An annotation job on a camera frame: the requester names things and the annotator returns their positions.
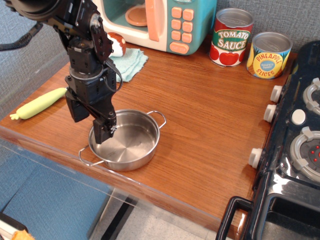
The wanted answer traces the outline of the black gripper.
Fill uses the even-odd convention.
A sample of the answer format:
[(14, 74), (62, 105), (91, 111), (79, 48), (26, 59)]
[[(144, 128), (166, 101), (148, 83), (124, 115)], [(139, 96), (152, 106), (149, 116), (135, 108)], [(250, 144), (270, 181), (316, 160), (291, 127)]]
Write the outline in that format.
[(112, 97), (117, 91), (116, 73), (110, 67), (99, 67), (86, 74), (69, 68), (66, 102), (71, 117), (78, 123), (92, 115), (94, 138), (102, 144), (114, 136), (117, 119)]

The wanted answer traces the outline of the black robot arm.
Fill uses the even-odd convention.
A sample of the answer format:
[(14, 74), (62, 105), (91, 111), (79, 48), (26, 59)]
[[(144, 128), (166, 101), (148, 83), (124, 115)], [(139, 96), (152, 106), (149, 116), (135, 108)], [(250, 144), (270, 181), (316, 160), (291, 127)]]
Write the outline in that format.
[(112, 138), (117, 129), (112, 97), (122, 87), (117, 84), (121, 74), (110, 59), (113, 41), (98, 7), (91, 0), (7, 0), (5, 4), (36, 24), (19, 40), (1, 44), (0, 50), (23, 48), (44, 24), (53, 27), (69, 57), (68, 86), (63, 92), (73, 120), (93, 116), (95, 142)]

